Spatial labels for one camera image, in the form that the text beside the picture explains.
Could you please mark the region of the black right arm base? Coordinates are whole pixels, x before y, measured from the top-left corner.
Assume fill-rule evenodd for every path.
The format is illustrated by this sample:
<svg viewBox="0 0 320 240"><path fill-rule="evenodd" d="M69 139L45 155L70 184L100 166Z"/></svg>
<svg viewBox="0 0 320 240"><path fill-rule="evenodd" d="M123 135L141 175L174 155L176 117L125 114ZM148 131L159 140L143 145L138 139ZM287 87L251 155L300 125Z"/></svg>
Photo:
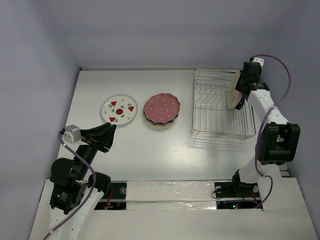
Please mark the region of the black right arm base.
<svg viewBox="0 0 320 240"><path fill-rule="evenodd" d="M222 181L214 183L214 195L218 199L235 199L244 197L260 198L259 188L256 183L239 183Z"/></svg>

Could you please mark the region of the maroon dotted plate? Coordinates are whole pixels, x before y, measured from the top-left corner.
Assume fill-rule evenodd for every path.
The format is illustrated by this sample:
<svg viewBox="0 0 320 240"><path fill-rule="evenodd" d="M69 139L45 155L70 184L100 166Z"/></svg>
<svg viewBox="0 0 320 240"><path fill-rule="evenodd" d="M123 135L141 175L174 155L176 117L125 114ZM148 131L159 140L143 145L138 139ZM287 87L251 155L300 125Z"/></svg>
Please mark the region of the maroon dotted plate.
<svg viewBox="0 0 320 240"><path fill-rule="evenodd" d="M172 120L180 112L181 103L170 93L158 93L146 101L143 113L153 122L165 123Z"/></svg>

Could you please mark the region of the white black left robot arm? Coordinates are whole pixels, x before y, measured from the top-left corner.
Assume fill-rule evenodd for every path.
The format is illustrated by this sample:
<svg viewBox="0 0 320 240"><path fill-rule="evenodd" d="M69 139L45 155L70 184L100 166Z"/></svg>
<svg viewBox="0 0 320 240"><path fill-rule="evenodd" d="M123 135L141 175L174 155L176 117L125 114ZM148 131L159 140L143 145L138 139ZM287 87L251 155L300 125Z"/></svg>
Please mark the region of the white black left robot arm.
<svg viewBox="0 0 320 240"><path fill-rule="evenodd" d="M97 152L112 147L117 126L104 123L90 129L69 125L58 140L72 159L58 158L51 165L53 189L49 201L50 219L46 240L78 240L97 203L113 195L111 177L96 172L92 162Z"/></svg>

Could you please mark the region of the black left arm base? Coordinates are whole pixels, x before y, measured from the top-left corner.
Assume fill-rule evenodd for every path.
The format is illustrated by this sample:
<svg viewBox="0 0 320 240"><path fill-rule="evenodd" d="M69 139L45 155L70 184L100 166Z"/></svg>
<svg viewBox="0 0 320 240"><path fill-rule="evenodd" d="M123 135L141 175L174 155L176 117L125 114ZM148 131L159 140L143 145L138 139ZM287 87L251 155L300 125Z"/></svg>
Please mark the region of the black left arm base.
<svg viewBox="0 0 320 240"><path fill-rule="evenodd" d="M103 196L95 206L95 210L126 210L127 182L112 181L108 196Z"/></svg>

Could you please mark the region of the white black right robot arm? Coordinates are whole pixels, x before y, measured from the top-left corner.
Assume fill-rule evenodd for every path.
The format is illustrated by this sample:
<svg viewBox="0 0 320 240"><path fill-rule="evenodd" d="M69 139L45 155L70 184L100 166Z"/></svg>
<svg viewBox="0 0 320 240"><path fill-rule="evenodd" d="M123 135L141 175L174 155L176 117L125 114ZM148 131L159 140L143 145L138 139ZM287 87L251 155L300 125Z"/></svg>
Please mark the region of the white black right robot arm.
<svg viewBox="0 0 320 240"><path fill-rule="evenodd" d="M275 166L291 162L301 133L300 126L290 123L278 108L284 98L274 102L268 85L260 81L263 66L262 55L252 56L235 73L228 90L229 109L240 110L247 102L260 120L254 157L235 172L230 183L235 196L242 196Z"/></svg>

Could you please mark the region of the white watermelon pattern plate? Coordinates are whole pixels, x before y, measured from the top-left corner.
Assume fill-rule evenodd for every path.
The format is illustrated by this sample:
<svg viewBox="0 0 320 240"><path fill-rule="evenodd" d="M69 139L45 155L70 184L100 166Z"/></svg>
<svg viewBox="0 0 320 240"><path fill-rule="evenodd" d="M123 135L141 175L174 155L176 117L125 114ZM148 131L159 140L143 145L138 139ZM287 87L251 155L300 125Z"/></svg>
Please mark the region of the white watermelon pattern plate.
<svg viewBox="0 0 320 240"><path fill-rule="evenodd" d="M125 94L109 97L101 106L100 114L106 123L125 126L131 123L138 113L135 99Z"/></svg>

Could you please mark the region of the pink plate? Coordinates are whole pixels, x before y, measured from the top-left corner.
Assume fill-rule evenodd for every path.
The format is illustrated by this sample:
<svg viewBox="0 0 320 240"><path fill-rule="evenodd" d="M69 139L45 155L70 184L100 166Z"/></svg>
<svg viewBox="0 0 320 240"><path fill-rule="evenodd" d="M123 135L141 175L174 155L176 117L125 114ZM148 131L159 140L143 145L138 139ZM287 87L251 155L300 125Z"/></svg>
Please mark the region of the pink plate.
<svg viewBox="0 0 320 240"><path fill-rule="evenodd" d="M240 70L236 71L229 85L229 88L227 91L227 99L226 99L226 105L229 109L235 109L236 106L241 102L241 99L243 97L242 93L236 90L236 86L240 76L241 76L241 71Z"/></svg>

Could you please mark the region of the blue dotted plate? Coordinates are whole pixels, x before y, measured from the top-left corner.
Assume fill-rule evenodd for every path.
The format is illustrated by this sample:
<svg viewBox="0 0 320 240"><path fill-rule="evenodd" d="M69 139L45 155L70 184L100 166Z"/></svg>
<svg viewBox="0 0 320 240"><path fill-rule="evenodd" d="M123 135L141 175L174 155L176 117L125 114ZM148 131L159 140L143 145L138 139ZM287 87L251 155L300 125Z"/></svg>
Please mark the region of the blue dotted plate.
<svg viewBox="0 0 320 240"><path fill-rule="evenodd" d="M154 126L166 126L166 125L169 125L169 124L173 123L179 117L179 115L175 116L172 120L169 120L169 121L164 122L164 123L153 122L149 118L147 118L146 116L144 116L144 117L149 123L151 123Z"/></svg>

